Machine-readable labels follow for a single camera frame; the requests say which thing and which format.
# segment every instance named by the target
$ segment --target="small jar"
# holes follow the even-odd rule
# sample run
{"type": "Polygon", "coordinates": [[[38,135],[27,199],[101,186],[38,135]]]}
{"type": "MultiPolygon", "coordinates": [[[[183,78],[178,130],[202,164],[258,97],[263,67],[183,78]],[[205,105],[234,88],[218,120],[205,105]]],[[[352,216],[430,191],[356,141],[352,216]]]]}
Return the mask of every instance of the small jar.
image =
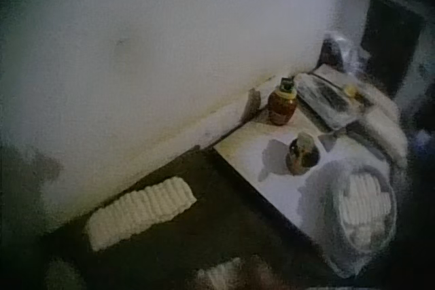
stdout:
{"type": "Polygon", "coordinates": [[[269,95],[269,120],[277,126],[285,125],[293,116],[296,107],[296,87],[293,79],[283,78],[279,87],[269,95]]]}

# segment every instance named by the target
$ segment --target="dark doorway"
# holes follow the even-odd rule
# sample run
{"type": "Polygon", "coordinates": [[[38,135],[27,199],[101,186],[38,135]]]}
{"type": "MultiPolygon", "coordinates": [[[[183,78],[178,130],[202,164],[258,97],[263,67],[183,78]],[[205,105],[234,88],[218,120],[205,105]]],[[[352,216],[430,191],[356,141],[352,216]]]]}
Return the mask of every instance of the dark doorway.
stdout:
{"type": "Polygon", "coordinates": [[[390,0],[370,0],[361,46],[370,52],[367,73],[390,98],[398,91],[423,25],[423,19],[390,0]]]}

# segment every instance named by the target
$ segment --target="dark floor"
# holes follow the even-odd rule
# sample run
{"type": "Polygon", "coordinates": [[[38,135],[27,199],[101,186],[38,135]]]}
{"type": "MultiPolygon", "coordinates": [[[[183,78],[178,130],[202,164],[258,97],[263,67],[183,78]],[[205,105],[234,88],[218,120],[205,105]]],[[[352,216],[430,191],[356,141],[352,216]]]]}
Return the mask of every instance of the dark floor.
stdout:
{"type": "Polygon", "coordinates": [[[174,220],[93,253],[83,234],[88,215],[83,216],[45,239],[48,252],[75,264],[88,289],[184,289],[195,270],[252,254],[302,289],[318,285],[385,288],[391,283],[396,272],[391,268],[391,254],[372,262],[357,279],[335,276],[315,246],[286,225],[213,150],[193,149],[129,191],[174,175],[182,177],[198,198],[174,220]]]}

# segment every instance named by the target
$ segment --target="white table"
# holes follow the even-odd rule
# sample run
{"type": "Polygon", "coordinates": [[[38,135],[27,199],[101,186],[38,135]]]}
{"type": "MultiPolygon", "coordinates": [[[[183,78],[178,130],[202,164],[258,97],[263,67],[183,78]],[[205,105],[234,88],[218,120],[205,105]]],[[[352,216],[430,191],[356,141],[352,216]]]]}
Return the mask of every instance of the white table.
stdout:
{"type": "Polygon", "coordinates": [[[314,242],[321,244],[323,228],[322,200],[334,169],[341,159],[356,158],[379,169],[387,178],[389,164],[347,136],[338,138],[326,153],[317,137],[322,132],[297,109],[285,126],[268,121],[267,110],[246,123],[214,148],[252,187],[285,218],[314,242]],[[290,174],[285,156],[299,132],[308,132],[320,151],[317,166],[301,176],[290,174]]]}

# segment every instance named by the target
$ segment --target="white wall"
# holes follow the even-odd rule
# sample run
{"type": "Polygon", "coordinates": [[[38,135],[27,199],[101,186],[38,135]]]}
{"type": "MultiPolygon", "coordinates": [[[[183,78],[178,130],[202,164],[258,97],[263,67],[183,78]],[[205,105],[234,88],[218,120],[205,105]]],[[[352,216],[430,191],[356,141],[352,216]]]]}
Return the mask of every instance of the white wall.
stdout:
{"type": "Polygon", "coordinates": [[[311,69],[338,6],[16,1],[2,9],[2,134],[61,167],[38,181],[47,230],[126,189],[136,157],[276,69],[311,69]]]}
{"type": "MultiPolygon", "coordinates": [[[[419,14],[425,20],[425,26],[420,34],[413,60],[409,65],[402,87],[395,96],[395,102],[401,109],[415,105],[415,100],[424,94],[427,87],[435,79],[435,12],[416,0],[392,0],[407,9],[419,14]],[[423,77],[419,73],[419,65],[425,65],[428,74],[423,77]]],[[[370,0],[343,0],[338,17],[339,29],[360,44],[364,35],[366,15],[370,0]]]]}

